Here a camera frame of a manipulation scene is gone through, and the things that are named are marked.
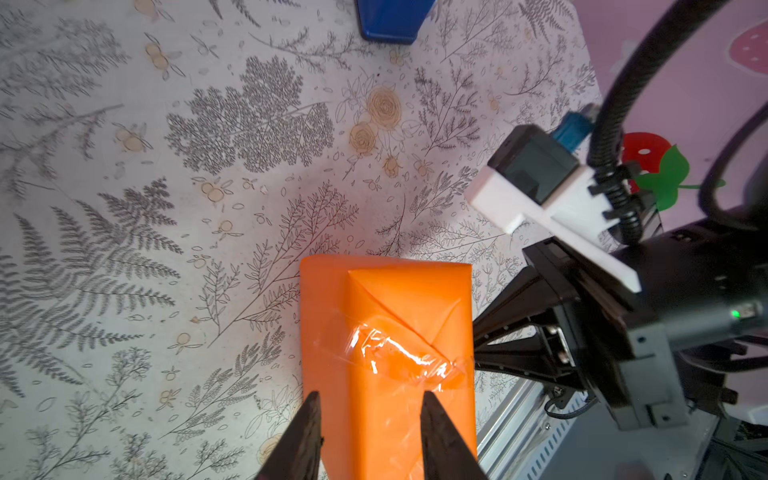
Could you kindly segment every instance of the orange wrapped box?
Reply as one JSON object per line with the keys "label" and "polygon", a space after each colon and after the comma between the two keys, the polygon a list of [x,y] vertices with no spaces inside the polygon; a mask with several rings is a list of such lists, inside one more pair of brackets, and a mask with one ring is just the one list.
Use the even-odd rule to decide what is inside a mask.
{"label": "orange wrapped box", "polygon": [[320,392],[331,480],[424,478],[425,390],[477,455],[471,265],[304,259],[301,353],[304,396]]}

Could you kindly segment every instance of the table surface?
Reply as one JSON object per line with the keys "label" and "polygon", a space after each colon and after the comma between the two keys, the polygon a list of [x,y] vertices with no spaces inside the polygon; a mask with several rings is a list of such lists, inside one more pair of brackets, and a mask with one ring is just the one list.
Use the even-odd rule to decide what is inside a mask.
{"label": "table surface", "polygon": [[[0,2],[1,477],[249,478],[302,398],[302,258],[472,263],[476,314],[548,235],[462,192],[598,99],[572,5],[438,0],[411,46],[355,14]],[[514,381],[475,377],[478,428]]]}

